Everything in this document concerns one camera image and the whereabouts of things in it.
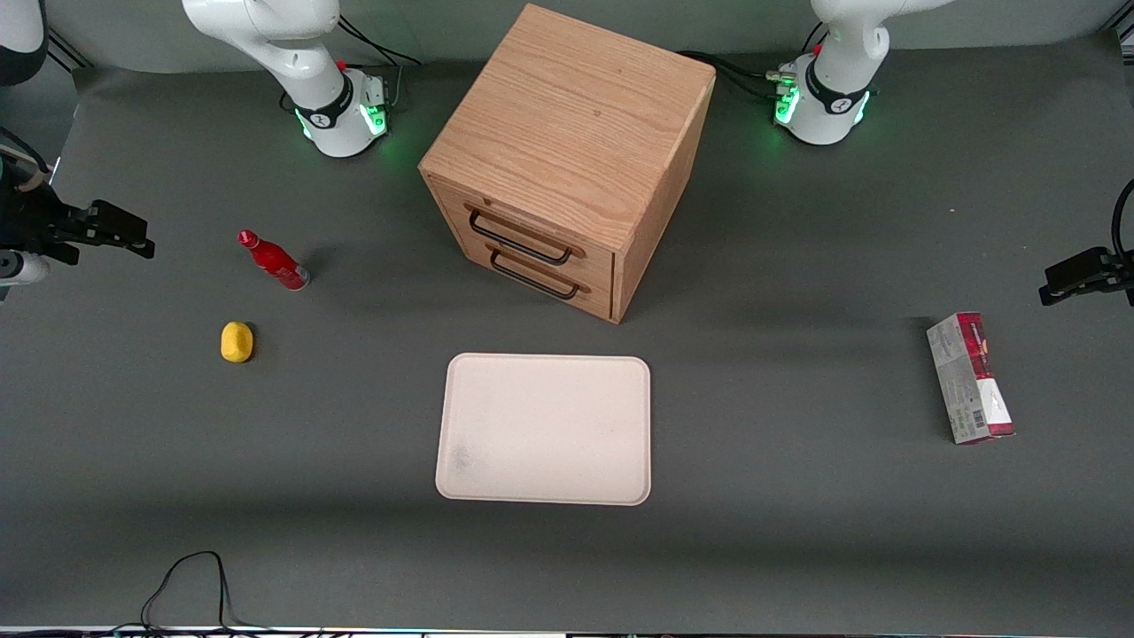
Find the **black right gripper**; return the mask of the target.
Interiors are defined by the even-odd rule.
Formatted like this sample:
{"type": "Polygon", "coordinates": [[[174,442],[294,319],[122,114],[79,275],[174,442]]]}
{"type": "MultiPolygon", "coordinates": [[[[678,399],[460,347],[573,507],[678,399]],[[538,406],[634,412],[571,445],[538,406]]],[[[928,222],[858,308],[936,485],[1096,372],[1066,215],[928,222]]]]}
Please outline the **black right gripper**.
{"type": "Polygon", "coordinates": [[[125,250],[153,260],[156,245],[147,238],[147,221],[94,199],[88,209],[66,205],[41,176],[5,176],[1,186],[1,246],[5,250],[28,252],[76,266],[81,249],[74,246],[84,236],[124,245],[125,250]]]}

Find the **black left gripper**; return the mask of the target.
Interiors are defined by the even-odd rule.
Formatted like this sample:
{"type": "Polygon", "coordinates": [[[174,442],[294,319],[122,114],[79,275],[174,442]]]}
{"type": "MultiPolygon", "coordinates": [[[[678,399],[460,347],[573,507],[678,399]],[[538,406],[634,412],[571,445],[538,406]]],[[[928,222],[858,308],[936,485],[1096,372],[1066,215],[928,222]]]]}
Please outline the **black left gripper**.
{"type": "Polygon", "coordinates": [[[1094,284],[1101,294],[1125,294],[1133,307],[1133,250],[1088,249],[1061,260],[1046,270],[1038,298],[1042,307],[1051,307],[1077,296],[1080,287],[1094,284]]]}

